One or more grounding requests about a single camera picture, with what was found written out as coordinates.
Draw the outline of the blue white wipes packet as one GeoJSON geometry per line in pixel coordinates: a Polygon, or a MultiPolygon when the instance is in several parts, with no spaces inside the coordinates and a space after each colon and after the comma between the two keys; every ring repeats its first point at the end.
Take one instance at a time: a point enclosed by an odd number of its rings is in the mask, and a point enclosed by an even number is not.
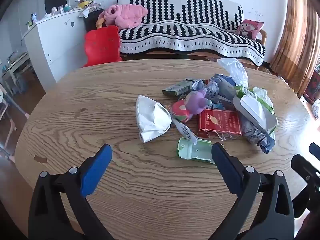
{"type": "Polygon", "coordinates": [[[274,135],[262,132],[244,116],[241,117],[241,129],[242,135],[247,141],[253,145],[259,146],[265,154],[268,154],[276,144],[274,135]]]}

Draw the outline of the green white torn carton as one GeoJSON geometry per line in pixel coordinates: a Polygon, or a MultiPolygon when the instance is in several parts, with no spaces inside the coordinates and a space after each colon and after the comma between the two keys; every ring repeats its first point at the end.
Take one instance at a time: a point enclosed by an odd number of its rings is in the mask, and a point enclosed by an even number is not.
{"type": "Polygon", "coordinates": [[[276,129],[278,120],[274,110],[263,99],[243,86],[235,86],[233,105],[254,126],[269,135],[276,129]]]}

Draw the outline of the pale green plastic piece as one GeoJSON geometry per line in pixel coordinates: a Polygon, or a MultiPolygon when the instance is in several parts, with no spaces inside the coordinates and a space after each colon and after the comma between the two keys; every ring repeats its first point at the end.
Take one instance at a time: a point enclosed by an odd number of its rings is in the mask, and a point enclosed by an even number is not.
{"type": "Polygon", "coordinates": [[[209,140],[198,139],[197,144],[194,145],[181,137],[178,141],[177,153],[181,159],[215,164],[212,159],[212,142],[209,140]]]}

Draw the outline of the red cigarette box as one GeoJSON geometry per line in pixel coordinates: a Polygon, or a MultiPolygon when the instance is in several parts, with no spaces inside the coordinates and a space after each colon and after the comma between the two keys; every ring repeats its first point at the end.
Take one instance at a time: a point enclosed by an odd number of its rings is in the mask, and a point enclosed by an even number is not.
{"type": "Polygon", "coordinates": [[[242,135],[238,111],[205,109],[199,114],[198,133],[202,138],[221,136],[227,138],[242,135]]]}

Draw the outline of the long barcode snack wrapper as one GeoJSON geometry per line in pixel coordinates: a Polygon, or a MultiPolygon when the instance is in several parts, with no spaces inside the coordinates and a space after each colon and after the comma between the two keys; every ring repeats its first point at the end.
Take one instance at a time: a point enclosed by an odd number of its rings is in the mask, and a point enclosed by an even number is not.
{"type": "Polygon", "coordinates": [[[198,137],[184,123],[179,122],[177,119],[172,119],[172,122],[185,139],[193,145],[197,144],[198,137]]]}

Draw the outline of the clear plastic bag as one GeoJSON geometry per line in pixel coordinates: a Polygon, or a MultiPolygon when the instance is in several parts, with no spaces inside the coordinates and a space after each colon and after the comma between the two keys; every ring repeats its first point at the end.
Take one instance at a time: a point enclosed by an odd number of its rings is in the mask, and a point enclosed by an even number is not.
{"type": "Polygon", "coordinates": [[[230,74],[238,86],[248,88],[248,75],[242,63],[235,58],[221,58],[217,63],[230,74]]]}

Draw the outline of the purple pink squishy toy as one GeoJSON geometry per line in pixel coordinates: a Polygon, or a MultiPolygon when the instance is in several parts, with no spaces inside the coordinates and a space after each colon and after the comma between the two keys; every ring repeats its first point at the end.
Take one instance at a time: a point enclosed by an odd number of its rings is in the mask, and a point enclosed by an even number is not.
{"type": "Polygon", "coordinates": [[[212,105],[212,100],[206,98],[206,90],[193,90],[184,99],[169,106],[171,116],[180,122],[188,122],[194,115],[199,115],[212,105]]]}

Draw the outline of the white paper wrapper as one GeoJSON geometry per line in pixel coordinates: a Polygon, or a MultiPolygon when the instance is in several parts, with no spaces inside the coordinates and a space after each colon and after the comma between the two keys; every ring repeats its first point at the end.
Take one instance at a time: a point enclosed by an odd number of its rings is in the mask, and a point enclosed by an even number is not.
{"type": "Polygon", "coordinates": [[[136,101],[136,120],[143,143],[166,133],[171,126],[171,115],[159,102],[139,95],[136,101]]]}

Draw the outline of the green cigarette box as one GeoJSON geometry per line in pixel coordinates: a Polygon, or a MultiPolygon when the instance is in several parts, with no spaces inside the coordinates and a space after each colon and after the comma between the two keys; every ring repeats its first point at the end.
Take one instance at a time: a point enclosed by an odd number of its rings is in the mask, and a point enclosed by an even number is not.
{"type": "Polygon", "coordinates": [[[193,81],[183,80],[174,85],[170,85],[169,87],[162,89],[162,93],[166,96],[180,96],[189,92],[192,88],[193,81]]]}

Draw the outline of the white tissue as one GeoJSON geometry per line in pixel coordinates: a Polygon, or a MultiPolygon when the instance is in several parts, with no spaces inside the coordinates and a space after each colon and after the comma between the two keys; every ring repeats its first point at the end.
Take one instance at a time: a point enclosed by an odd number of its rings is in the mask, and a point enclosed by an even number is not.
{"type": "Polygon", "coordinates": [[[263,89],[263,88],[259,88],[259,87],[255,86],[255,87],[253,88],[253,93],[254,93],[257,97],[261,98],[261,99],[264,100],[264,101],[267,101],[267,99],[268,99],[267,91],[266,91],[265,89],[263,89]]]}

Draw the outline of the brown curtain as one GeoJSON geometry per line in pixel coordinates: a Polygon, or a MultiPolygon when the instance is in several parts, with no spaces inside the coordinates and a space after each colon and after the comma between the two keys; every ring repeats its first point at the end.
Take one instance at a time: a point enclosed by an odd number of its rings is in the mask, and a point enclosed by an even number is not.
{"type": "Polygon", "coordinates": [[[311,0],[287,0],[284,31],[270,64],[300,98],[319,57],[319,15],[311,0]]]}

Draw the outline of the grey crumpled foil wrapper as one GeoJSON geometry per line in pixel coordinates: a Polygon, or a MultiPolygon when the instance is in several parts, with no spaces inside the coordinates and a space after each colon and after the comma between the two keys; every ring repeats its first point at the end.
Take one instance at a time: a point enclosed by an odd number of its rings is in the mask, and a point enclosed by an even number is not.
{"type": "Polygon", "coordinates": [[[196,80],[191,85],[191,88],[196,91],[206,91],[206,98],[213,99],[218,95],[232,100],[236,96],[235,82],[230,76],[215,74],[209,80],[196,80]]]}

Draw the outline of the pink cartoon pillow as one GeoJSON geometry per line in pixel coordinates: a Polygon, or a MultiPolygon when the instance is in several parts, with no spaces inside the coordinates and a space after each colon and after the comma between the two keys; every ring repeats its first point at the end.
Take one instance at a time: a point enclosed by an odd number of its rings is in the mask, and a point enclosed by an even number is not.
{"type": "Polygon", "coordinates": [[[236,30],[236,35],[240,35],[250,40],[256,40],[258,33],[263,28],[264,22],[243,20],[236,30]]]}

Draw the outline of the white cabinet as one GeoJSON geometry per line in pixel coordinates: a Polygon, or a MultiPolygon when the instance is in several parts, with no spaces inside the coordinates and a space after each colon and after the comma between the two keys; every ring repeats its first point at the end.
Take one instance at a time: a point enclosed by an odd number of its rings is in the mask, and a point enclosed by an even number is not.
{"type": "Polygon", "coordinates": [[[23,39],[31,64],[45,92],[87,62],[84,51],[86,28],[73,10],[37,21],[23,39]]]}

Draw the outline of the red plush cushion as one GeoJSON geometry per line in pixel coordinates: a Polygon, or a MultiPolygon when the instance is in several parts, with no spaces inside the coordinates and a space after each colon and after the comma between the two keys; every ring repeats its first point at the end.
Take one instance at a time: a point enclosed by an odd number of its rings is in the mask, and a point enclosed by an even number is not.
{"type": "Polygon", "coordinates": [[[115,25],[89,31],[84,44],[87,63],[84,67],[122,61],[119,29],[115,25]]]}

